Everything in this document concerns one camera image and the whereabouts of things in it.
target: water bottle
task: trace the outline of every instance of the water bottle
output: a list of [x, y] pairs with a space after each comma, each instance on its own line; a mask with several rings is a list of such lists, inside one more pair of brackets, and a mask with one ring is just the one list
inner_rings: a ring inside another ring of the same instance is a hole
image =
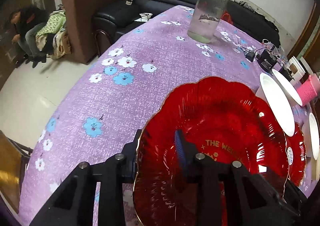
[[189, 37], [201, 43], [209, 43], [227, 2], [228, 0], [198, 0], [189, 25]]

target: floral tablecloth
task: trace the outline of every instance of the floral tablecloth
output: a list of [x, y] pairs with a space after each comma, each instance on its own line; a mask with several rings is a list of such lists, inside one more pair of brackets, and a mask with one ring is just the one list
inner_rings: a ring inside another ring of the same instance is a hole
[[[69, 91], [31, 155], [20, 198], [19, 216], [26, 225], [78, 163], [104, 162], [121, 152], [178, 85], [219, 76], [258, 89], [262, 70], [239, 46], [262, 45], [224, 21], [212, 43], [200, 44], [187, 35], [192, 13], [175, 6], [122, 36]], [[293, 111], [301, 125], [307, 109]], [[304, 182], [302, 190], [310, 184]], [[128, 226], [139, 224], [131, 187], [124, 185]], [[94, 225], [98, 200], [97, 191]]]

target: red scalloped plate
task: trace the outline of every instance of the red scalloped plate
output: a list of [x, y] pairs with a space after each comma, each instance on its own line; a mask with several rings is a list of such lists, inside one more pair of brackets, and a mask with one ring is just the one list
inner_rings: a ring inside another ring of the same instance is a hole
[[[184, 84], [165, 99], [146, 124], [138, 146], [133, 200], [144, 226], [194, 225], [196, 185], [186, 184], [174, 146], [174, 132], [214, 160], [240, 160], [253, 174], [258, 165], [288, 177], [284, 132], [265, 101], [246, 85], [207, 77]], [[225, 207], [223, 185], [221, 204]], [[222, 224], [227, 224], [223, 209]]]
[[296, 186], [300, 186], [304, 177], [307, 160], [306, 145], [298, 123], [295, 123], [294, 135], [292, 137], [286, 135], [286, 138], [289, 178]]

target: pink container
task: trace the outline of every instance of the pink container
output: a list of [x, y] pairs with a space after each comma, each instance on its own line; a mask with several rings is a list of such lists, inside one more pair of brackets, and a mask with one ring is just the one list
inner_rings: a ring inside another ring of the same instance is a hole
[[298, 89], [297, 92], [302, 100], [302, 105], [305, 106], [311, 100], [318, 96], [320, 91], [320, 81], [316, 74], [312, 76], [309, 75], [309, 78], [303, 83]]

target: person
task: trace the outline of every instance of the person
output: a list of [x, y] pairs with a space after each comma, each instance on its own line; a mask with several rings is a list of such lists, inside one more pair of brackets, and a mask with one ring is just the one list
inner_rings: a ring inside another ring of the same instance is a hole
[[33, 5], [14, 11], [9, 16], [9, 22], [16, 27], [16, 34], [12, 43], [17, 42], [23, 51], [28, 55], [27, 62], [32, 61], [32, 67], [38, 62], [46, 61], [46, 53], [39, 51], [36, 45], [36, 34], [41, 30], [48, 20], [45, 10]]

